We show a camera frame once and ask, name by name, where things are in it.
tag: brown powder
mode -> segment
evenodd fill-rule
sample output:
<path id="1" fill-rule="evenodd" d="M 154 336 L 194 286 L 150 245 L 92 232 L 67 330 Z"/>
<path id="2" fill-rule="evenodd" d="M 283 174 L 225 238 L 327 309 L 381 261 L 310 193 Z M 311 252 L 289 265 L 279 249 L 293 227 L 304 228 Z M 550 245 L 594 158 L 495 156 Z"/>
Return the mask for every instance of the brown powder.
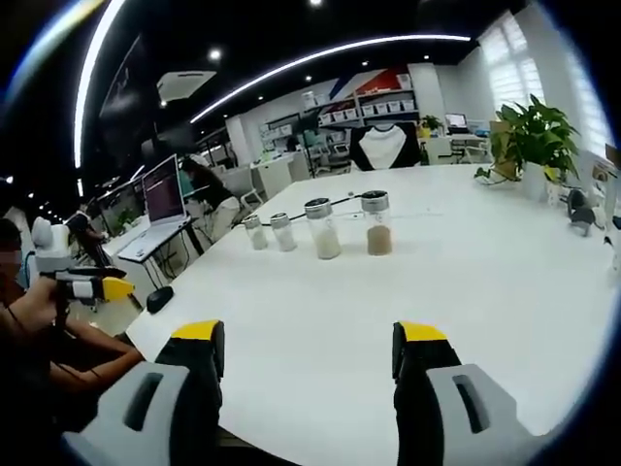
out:
<path id="1" fill-rule="evenodd" d="M 367 251 L 369 255 L 386 255 L 392 252 L 390 228 L 377 225 L 367 230 Z"/>

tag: person's hand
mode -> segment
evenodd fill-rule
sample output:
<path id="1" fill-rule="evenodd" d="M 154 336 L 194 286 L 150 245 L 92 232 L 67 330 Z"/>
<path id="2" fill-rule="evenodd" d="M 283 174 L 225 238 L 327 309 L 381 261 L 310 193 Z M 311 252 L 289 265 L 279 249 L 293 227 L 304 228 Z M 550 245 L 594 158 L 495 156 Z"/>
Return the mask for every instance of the person's hand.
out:
<path id="1" fill-rule="evenodd" d="M 55 291 L 55 280 L 45 277 L 36 280 L 26 294 L 11 305 L 19 322 L 10 322 L 12 327 L 17 332 L 34 334 L 51 325 L 56 318 Z"/>

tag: glass jar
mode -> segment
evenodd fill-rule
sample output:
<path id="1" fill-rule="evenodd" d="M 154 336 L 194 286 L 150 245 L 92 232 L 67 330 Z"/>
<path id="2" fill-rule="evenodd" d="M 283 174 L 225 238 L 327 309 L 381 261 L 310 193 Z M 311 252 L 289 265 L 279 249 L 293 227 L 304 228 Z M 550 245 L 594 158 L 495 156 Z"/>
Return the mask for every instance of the glass jar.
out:
<path id="1" fill-rule="evenodd" d="M 278 242 L 278 248 L 283 252 L 290 252 L 298 247 L 293 238 L 291 220 L 287 214 L 276 214 L 270 218 L 270 224 Z"/>
<path id="2" fill-rule="evenodd" d="M 367 223 L 367 252 L 387 255 L 392 252 L 390 203 L 386 191 L 368 191 L 360 196 Z"/>
<path id="3" fill-rule="evenodd" d="M 254 250 L 264 250 L 268 246 L 268 239 L 265 236 L 265 230 L 259 216 L 247 216 L 242 223 L 250 238 L 252 248 Z"/>
<path id="4" fill-rule="evenodd" d="M 310 233 L 320 259 L 333 259 L 341 253 L 341 244 L 332 216 L 332 204 L 325 197 L 313 199 L 304 205 L 309 219 Z"/>

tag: computer monitor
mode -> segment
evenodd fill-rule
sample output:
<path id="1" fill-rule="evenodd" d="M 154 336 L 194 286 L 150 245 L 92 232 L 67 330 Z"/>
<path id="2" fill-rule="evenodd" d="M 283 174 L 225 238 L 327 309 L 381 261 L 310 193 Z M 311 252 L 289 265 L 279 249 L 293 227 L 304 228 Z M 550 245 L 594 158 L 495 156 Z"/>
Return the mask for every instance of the computer monitor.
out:
<path id="1" fill-rule="evenodd" d="M 449 128 L 468 129 L 468 122 L 464 114 L 446 114 L 446 125 Z"/>
<path id="2" fill-rule="evenodd" d="M 143 176 L 143 193 L 151 225 L 185 219 L 176 155 L 167 158 Z"/>

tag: potted plant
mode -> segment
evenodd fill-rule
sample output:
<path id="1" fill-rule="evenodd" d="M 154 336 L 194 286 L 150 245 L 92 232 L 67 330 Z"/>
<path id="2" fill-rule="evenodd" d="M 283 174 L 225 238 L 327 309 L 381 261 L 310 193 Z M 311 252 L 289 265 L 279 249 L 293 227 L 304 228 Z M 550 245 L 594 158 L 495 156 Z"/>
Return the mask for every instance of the potted plant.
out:
<path id="1" fill-rule="evenodd" d="M 517 180 L 521 171 L 527 195 L 540 199 L 545 194 L 544 169 L 553 169 L 560 179 L 567 172 L 578 176 L 572 159 L 578 155 L 572 140 L 577 131 L 559 109 L 546 107 L 534 95 L 531 102 L 528 108 L 515 104 L 515 110 L 503 105 L 496 112 L 500 122 L 492 128 L 491 170 L 510 180 Z M 490 170 L 479 168 L 474 176 L 489 178 Z"/>
<path id="2" fill-rule="evenodd" d="M 438 135 L 438 130 L 440 128 L 444 128 L 444 125 L 441 123 L 440 119 L 437 116 L 433 116 L 433 115 L 426 115 L 422 118 L 423 120 L 423 127 L 425 128 L 429 128 L 429 130 L 436 134 L 436 136 Z"/>

